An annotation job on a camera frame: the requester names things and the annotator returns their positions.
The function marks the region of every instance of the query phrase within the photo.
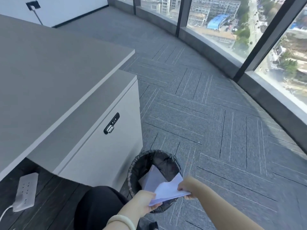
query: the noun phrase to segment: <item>black trash bag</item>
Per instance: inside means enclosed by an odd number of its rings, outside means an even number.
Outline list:
[[[181,174],[181,167],[174,155],[162,150],[148,150],[146,152],[141,152],[135,157],[128,170],[127,181],[129,192],[132,197],[142,189],[138,181],[150,170],[151,165],[155,165],[168,182],[170,182],[178,173]],[[176,200],[177,198],[164,201],[161,206],[153,210],[151,213],[156,214],[166,211],[174,202],[176,202]]]

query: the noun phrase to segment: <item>power strip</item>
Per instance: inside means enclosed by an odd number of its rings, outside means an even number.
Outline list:
[[[13,212],[22,211],[34,206],[37,181],[38,173],[28,174],[19,179]]]

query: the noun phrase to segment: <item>bracelet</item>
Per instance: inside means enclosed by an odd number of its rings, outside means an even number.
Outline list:
[[[123,216],[123,215],[112,216],[109,219],[109,221],[106,223],[106,225],[108,225],[109,223],[112,223],[113,221],[121,221],[125,225],[127,225],[130,230],[136,230],[133,222],[127,216]]]

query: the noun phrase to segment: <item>baseboard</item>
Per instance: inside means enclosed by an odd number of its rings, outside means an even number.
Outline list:
[[[80,15],[80,16],[78,16],[78,17],[75,17],[75,18],[73,18],[73,19],[71,19],[71,20],[68,20],[68,21],[66,21],[66,22],[57,24],[57,25],[53,26],[53,28],[58,28],[58,27],[64,26],[64,25],[66,25],[66,24],[68,24],[68,23],[71,23],[71,22],[77,20],[77,19],[83,18],[83,17],[85,17],[86,15],[89,15],[89,14],[95,13],[96,11],[102,10],[103,8],[106,8],[106,7],[108,7],[108,6],[109,6],[109,5],[105,5],[105,6],[103,6],[103,7],[99,7],[98,9],[94,9],[94,10],[88,12],[88,13],[82,14],[82,15]]]

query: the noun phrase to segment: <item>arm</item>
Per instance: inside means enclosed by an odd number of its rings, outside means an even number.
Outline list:
[[[128,217],[136,228],[141,217],[161,206],[162,203],[158,203],[151,207],[148,206],[150,201],[154,199],[155,196],[155,193],[140,190],[132,198],[132,200],[122,207],[122,209],[118,212],[118,215]],[[129,227],[121,221],[113,221],[103,230],[129,230]]]
[[[206,214],[218,230],[263,229],[238,209],[230,205],[210,187],[193,177],[186,177],[179,184],[178,189],[190,191],[192,196],[198,198]]]

